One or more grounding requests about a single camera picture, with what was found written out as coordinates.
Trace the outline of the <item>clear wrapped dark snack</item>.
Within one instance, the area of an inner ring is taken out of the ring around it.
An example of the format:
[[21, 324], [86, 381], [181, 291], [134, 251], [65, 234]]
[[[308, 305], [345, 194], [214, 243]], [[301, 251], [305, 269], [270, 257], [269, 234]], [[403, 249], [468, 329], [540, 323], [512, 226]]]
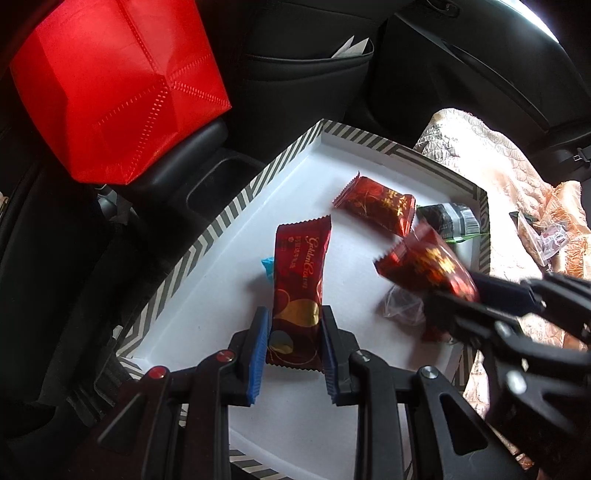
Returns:
[[426, 322], [423, 298], [398, 285], [393, 285], [385, 296], [382, 312], [384, 317], [410, 327]]

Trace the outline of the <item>red fabric bag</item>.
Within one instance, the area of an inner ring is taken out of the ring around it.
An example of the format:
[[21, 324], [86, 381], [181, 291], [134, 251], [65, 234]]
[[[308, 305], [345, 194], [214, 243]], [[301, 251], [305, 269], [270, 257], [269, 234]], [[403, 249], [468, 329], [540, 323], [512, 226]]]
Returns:
[[127, 185], [230, 108], [193, 1], [65, 1], [10, 63], [71, 177]]

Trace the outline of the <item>red Golden Crown snack bar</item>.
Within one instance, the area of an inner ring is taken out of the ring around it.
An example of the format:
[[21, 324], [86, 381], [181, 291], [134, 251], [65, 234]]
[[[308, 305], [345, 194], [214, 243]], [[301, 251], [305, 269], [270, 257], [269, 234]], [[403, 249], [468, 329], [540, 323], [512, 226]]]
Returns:
[[320, 371], [322, 278], [329, 249], [329, 215], [277, 227], [273, 257], [273, 319], [266, 361]]

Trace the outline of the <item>blue wrapper snack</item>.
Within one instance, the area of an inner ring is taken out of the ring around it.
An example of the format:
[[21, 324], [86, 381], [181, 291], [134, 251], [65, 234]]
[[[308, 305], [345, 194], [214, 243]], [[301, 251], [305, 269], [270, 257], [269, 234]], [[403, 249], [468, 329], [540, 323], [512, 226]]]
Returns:
[[273, 282], [274, 278], [274, 258], [267, 257], [260, 261], [263, 265], [264, 272], [266, 273], [266, 279]]

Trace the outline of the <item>red gold snack packet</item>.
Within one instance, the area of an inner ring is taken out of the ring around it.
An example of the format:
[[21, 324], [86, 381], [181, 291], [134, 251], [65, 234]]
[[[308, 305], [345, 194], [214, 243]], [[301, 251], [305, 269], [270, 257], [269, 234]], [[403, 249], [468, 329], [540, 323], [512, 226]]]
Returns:
[[394, 235], [405, 237], [415, 218], [416, 198], [358, 174], [339, 192], [332, 206], [346, 209]]

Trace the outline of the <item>peach embroidered fringed cloth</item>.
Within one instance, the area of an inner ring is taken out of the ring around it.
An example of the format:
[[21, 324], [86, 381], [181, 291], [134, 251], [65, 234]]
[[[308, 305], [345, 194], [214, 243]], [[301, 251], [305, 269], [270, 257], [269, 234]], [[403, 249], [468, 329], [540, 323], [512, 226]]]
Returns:
[[578, 181], [550, 185], [505, 135], [453, 108], [433, 115], [415, 150], [487, 191], [492, 276], [511, 282], [542, 276], [510, 219], [518, 211], [543, 227], [564, 222], [569, 242], [551, 261], [552, 271], [590, 279], [590, 228]]

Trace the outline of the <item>black seat belt buckle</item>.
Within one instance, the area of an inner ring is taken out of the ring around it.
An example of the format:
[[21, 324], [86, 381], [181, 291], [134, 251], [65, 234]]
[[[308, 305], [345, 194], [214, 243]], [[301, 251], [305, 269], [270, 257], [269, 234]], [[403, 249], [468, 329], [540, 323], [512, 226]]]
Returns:
[[578, 148], [577, 152], [572, 157], [574, 162], [591, 163], [591, 146], [585, 148]]

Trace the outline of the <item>white papers in pocket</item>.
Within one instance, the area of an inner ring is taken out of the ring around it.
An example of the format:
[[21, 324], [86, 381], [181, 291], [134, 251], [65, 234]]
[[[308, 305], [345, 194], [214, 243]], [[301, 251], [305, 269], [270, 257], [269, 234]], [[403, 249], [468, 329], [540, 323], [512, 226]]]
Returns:
[[335, 51], [335, 54], [332, 55], [332, 59], [352, 58], [363, 55], [363, 52], [365, 52], [369, 43], [369, 39], [365, 38], [356, 43], [353, 42], [353, 40], [355, 40], [354, 36], [346, 40], [346, 42]]

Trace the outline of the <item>white striped-edge box tray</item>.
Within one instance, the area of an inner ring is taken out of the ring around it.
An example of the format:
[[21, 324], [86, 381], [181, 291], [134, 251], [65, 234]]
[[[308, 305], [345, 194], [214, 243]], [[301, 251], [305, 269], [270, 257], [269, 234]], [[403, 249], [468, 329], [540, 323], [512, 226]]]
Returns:
[[[356, 175], [413, 195], [419, 205], [467, 205], [489, 223], [486, 191], [460, 174], [375, 134], [322, 120], [304, 132], [232, 199], [173, 267], [141, 310], [119, 350], [133, 374], [197, 365], [273, 303], [263, 259], [283, 224], [329, 216], [324, 300], [335, 321], [389, 364], [436, 366], [452, 377], [457, 346], [427, 345], [418, 330], [384, 318], [390, 283], [374, 262], [390, 237], [332, 201]], [[315, 371], [269, 366], [256, 404], [229, 412], [230, 457], [259, 477], [349, 479], [356, 455], [356, 409], [336, 407]]]

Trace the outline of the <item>black car seat back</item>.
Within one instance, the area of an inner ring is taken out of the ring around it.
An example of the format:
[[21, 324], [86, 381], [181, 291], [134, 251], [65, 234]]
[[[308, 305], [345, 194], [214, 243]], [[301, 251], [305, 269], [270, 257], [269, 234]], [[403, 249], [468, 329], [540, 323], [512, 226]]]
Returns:
[[[200, 1], [221, 68], [236, 150], [269, 160], [322, 118], [348, 110], [367, 75], [370, 37], [404, 1]], [[332, 59], [352, 36], [363, 55]]]

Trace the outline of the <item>clear pink snack packet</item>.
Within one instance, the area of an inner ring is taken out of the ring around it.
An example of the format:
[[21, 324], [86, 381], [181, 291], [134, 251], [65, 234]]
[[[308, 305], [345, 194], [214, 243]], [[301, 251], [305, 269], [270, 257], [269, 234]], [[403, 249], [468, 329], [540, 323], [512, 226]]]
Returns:
[[527, 253], [539, 267], [549, 269], [552, 259], [569, 243], [565, 227], [558, 223], [538, 231], [533, 226], [533, 217], [518, 211], [511, 212], [510, 217]]

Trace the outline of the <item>black white snack packet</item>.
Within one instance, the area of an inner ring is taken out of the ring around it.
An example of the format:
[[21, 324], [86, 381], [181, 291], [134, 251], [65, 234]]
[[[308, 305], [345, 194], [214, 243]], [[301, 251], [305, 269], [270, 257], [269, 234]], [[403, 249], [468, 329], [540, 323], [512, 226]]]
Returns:
[[418, 207], [416, 213], [448, 243], [462, 243], [481, 235], [480, 222], [467, 205], [440, 203]]

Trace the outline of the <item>red gold candy packet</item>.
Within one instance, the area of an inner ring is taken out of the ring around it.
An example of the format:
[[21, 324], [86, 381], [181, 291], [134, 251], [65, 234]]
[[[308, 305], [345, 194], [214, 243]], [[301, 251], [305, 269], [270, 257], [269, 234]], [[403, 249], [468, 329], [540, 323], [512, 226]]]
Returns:
[[413, 293], [442, 291], [470, 302], [479, 299], [469, 271], [425, 221], [377, 258], [374, 266], [380, 276]]

